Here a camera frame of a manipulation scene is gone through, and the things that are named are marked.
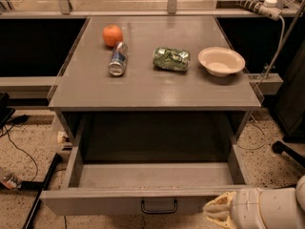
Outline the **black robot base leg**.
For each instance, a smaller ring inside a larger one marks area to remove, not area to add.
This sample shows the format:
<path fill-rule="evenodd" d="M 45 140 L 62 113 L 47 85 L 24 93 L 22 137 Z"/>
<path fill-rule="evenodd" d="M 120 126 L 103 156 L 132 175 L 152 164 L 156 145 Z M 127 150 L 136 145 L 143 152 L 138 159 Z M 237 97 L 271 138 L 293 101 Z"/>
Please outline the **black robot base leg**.
<path fill-rule="evenodd" d="M 275 154 L 286 153 L 292 159 L 294 159 L 299 165 L 305 168 L 305 157 L 282 143 L 281 141 L 277 141 L 272 145 L 272 150 Z"/>

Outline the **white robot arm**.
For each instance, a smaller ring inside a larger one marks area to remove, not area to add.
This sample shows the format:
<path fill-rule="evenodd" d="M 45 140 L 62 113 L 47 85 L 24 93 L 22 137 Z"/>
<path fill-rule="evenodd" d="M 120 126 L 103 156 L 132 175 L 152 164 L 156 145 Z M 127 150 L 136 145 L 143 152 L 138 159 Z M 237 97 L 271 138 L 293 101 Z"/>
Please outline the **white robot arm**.
<path fill-rule="evenodd" d="M 305 229 L 305 176 L 295 188 L 246 188 L 208 202 L 204 217 L 223 229 Z"/>

